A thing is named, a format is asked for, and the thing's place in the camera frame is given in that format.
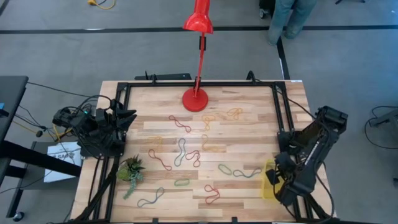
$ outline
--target teal rubber band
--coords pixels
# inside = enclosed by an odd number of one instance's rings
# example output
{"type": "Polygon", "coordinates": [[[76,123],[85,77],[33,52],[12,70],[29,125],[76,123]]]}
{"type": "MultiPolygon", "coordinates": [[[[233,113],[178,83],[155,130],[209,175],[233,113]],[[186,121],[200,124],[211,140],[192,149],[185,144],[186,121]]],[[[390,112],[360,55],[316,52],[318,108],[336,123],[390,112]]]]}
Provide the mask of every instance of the teal rubber band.
{"type": "Polygon", "coordinates": [[[186,143],[186,141],[187,141],[187,140],[185,140],[184,138],[181,138],[180,140],[178,140],[178,146],[179,146],[179,148],[180,148],[180,154],[174,159],[174,165],[175,165],[176,167],[179,167],[179,166],[181,165],[182,159],[184,158],[185,154],[187,153],[187,151],[185,150],[185,143],[186,143]],[[180,158],[180,164],[177,165],[177,159],[178,159],[180,156],[181,156],[181,158],[180,158]]]}
{"type": "Polygon", "coordinates": [[[232,175],[232,170],[231,170],[230,168],[228,168],[228,166],[226,166],[226,165],[224,165],[224,164],[218,164],[218,169],[219,169],[222,173],[224,173],[224,174],[226,174],[226,175],[232,175]],[[225,169],[227,169],[229,172],[227,173],[227,172],[223,171],[223,170],[222,170],[222,167],[224,167],[225,169]]]}
{"type": "Polygon", "coordinates": [[[150,202],[150,201],[148,201],[148,200],[146,200],[146,199],[140,199],[140,200],[137,202],[137,207],[142,208],[142,206],[144,206],[144,205],[152,205],[152,204],[155,204],[156,201],[157,201],[157,199],[159,199],[163,194],[164,194],[164,188],[163,188],[163,187],[160,187],[159,189],[156,190],[156,198],[155,198],[155,200],[154,200],[153,202],[150,202]],[[142,205],[139,205],[139,202],[140,202],[140,201],[144,201],[145,203],[143,203],[142,205]]]}
{"type": "Polygon", "coordinates": [[[190,183],[190,180],[188,178],[179,179],[174,182],[174,186],[176,186],[176,187],[187,186],[189,183],[190,183]]]}
{"type": "Polygon", "coordinates": [[[233,174],[235,177],[245,177],[245,178],[250,178],[254,175],[260,174],[262,172],[261,168],[256,168],[253,170],[253,172],[251,173],[251,175],[245,175],[241,170],[234,170],[233,174]]]}

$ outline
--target wooden tabletop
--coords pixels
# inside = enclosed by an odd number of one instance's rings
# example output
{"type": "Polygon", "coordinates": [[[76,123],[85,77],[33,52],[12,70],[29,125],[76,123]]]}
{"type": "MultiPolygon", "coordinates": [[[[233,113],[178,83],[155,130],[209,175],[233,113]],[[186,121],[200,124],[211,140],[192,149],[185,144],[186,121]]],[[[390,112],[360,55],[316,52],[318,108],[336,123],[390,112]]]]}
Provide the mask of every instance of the wooden tabletop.
{"type": "MultiPolygon", "coordinates": [[[[117,83],[103,82],[100,94],[114,98],[117,83]]],[[[286,81],[286,86],[288,97],[309,110],[303,83],[286,81]]],[[[261,175],[247,179],[225,175],[218,169],[219,164],[225,164],[231,170],[240,169],[250,174],[279,153],[276,138],[279,129],[271,89],[267,86],[204,87],[209,96],[208,106],[201,112],[192,113],[182,105],[182,95],[187,88],[137,87],[131,90],[129,109],[137,110],[138,116],[127,132],[126,149],[121,161],[138,154],[146,169],[142,172],[144,181],[137,184],[137,190],[127,200],[123,196],[129,182],[117,181],[111,221],[151,222],[152,218],[159,218],[160,222],[230,222],[231,217],[237,217],[242,222],[293,220],[278,201],[261,198],[261,175]],[[227,112],[232,108],[242,108],[243,112],[238,117],[230,116],[227,112]],[[210,130],[206,130],[203,116],[209,114],[215,120],[210,121],[210,130]],[[169,120],[170,115],[189,125],[192,131],[187,133],[184,128],[177,127],[174,121],[169,120]],[[206,150],[202,148],[202,134],[208,136],[206,150]],[[158,142],[151,139],[156,136],[163,138],[159,147],[158,142]],[[200,167],[193,166],[194,160],[186,159],[183,159],[181,166],[174,165],[174,159],[180,154],[178,141],[181,138],[186,139],[187,153],[200,152],[200,167]],[[172,170],[165,170],[160,161],[151,159],[148,155],[150,149],[166,165],[172,166],[172,170]],[[190,179],[190,184],[174,186],[175,180],[183,178],[190,179]],[[205,203],[205,199],[214,192],[205,191],[207,184],[218,189],[221,196],[210,205],[205,203]],[[155,199],[159,187],[163,187],[165,193],[155,204],[137,207],[142,198],[149,201],[155,199]]],[[[281,96],[279,100],[284,112],[281,96]]],[[[100,98],[98,107],[107,106],[108,102],[100,98]]],[[[311,117],[298,106],[290,104],[290,107],[297,129],[312,122],[311,117]]],[[[285,113],[282,115],[285,127],[288,127],[285,113]]],[[[98,188],[101,163],[93,195],[98,188]]],[[[95,164],[94,158],[83,163],[71,218],[77,217],[87,206],[95,164]]],[[[318,174],[328,186],[323,167],[318,174]]],[[[312,195],[329,213],[330,199],[319,182],[312,195]]],[[[107,198],[108,190],[102,200],[100,218],[104,217],[107,198]]]]}

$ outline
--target succulent plant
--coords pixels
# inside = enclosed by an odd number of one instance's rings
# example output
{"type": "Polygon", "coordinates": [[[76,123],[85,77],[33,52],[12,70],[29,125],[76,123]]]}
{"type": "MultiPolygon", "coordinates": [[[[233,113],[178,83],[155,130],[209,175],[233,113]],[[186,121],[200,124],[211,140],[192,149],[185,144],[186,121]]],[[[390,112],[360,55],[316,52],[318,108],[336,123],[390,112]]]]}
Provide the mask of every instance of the succulent plant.
{"type": "Polygon", "coordinates": [[[124,181],[130,181],[130,189],[126,192],[123,197],[124,199],[127,199],[134,192],[137,187],[137,180],[144,180],[144,176],[140,173],[140,170],[145,168],[143,168],[141,164],[142,159],[138,159],[138,155],[136,155],[133,158],[126,159],[119,167],[116,177],[124,181]]]}

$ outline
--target person's leg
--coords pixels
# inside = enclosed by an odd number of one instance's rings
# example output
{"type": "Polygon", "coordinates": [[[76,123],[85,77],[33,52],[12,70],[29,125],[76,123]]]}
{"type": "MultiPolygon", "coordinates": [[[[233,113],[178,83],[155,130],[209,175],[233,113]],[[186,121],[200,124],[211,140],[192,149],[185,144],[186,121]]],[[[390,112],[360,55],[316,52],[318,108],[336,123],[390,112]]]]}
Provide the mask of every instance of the person's leg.
{"type": "Polygon", "coordinates": [[[284,28],[286,17],[289,14],[290,8],[294,0],[276,0],[275,11],[272,16],[271,25],[268,30],[268,43],[275,45],[278,42],[280,34],[284,28]]]}
{"type": "Polygon", "coordinates": [[[303,29],[304,22],[309,17],[317,0],[297,0],[296,8],[287,23],[285,37],[293,39],[303,29]]]}

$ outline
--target black desk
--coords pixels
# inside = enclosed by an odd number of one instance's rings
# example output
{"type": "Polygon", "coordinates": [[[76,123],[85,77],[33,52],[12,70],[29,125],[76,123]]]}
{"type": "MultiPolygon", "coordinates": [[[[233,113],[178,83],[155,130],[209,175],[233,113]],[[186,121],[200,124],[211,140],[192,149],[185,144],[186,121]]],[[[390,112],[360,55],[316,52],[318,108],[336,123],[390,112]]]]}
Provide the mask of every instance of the black desk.
{"type": "Polygon", "coordinates": [[[0,103],[4,103],[3,110],[8,114],[7,116],[0,117],[0,185],[6,175],[21,179],[17,186],[18,190],[16,190],[12,199],[7,217],[14,216],[19,199],[22,196],[20,187],[27,185],[28,183],[24,179],[30,180],[31,177],[31,175],[28,176],[27,165],[24,168],[11,166],[10,162],[12,159],[44,169],[70,174],[75,177],[80,176],[81,171],[81,167],[79,166],[46,155],[47,150],[35,151],[4,140],[25,93],[27,81],[28,78],[23,76],[0,76],[0,103]]]}

